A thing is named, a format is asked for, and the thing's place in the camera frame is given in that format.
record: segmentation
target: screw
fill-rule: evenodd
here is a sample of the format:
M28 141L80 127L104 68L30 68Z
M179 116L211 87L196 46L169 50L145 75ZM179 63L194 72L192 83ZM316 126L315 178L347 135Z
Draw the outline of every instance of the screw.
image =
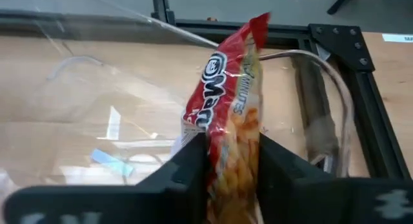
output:
M361 43L354 43L354 47L356 49L360 49L361 48Z
M360 59L360 63L361 63L362 65L367 65L367 59L361 58L361 59Z

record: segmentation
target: snack bag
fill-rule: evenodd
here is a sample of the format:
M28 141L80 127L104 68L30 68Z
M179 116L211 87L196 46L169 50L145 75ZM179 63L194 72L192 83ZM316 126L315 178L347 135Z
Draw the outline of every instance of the snack bag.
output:
M258 53L269 14L253 18L220 44L186 104L181 144L206 132L210 223L257 223L256 183L263 69Z

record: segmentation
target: cardboard surface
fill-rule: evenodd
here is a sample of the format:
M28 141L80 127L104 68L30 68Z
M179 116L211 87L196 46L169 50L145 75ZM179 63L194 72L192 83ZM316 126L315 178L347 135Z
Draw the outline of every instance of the cardboard surface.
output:
M413 170L408 56L413 45L384 43L378 34L365 38L380 92ZM93 56L104 65L76 59L47 80L71 56L61 42L0 37L0 43L7 46L0 48L0 199L30 185L141 181L168 160L180 133L181 111L212 53L197 46L65 41L75 56ZM265 61L263 66L263 132L305 158L290 59ZM339 127L338 93L332 82L325 82ZM355 128L352 132L350 174L368 176ZM96 149L128 166L98 163L110 158L92 159ZM125 176L121 166L134 170Z

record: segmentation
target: black bar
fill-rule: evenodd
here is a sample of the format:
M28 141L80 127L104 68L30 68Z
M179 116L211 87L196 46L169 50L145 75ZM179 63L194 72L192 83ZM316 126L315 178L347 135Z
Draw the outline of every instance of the black bar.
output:
M189 44L168 30L125 17L63 15L0 10L0 35L49 37L76 41Z
M243 24L220 21L191 21L177 19L176 26L195 33L216 43L224 41L237 31ZM298 41L308 39L308 30L301 26L269 25L265 47L297 49Z
M154 18L159 19L160 21L168 22L166 17L166 6L165 0L153 0L154 2Z
M411 180L373 74L339 65L352 94L356 128L370 176Z
M264 135L261 135L259 144L257 197L263 221L268 224L290 223L288 204L294 195L295 184L306 179L330 180L333 176L313 167Z
M335 14L335 13L338 11L338 9L339 9L341 6L343 6L343 4L344 4L345 1L346 1L346 0L337 0L337 1L327 10L327 13L330 14L330 15Z

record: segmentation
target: transparent plastic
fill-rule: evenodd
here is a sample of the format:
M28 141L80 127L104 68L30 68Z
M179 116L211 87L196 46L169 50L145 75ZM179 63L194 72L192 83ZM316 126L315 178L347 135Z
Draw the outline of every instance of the transparent plastic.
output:
M217 43L110 1L85 2L136 17L138 24L130 27L137 37L142 27L179 43L91 41L94 33L84 28L63 40L42 22L37 25L44 38L1 36L7 47L0 48L0 202L33 185L139 183L168 161L181 134L182 111ZM58 19L55 25L61 26ZM261 132L306 158L291 54L302 52L262 61ZM352 116L343 106L343 88L337 88L331 74L323 75L331 88L329 99L335 100L330 106L337 137L354 147L354 124L343 119L345 112ZM350 158L350 175L359 175L352 173L352 165L364 163L357 157Z

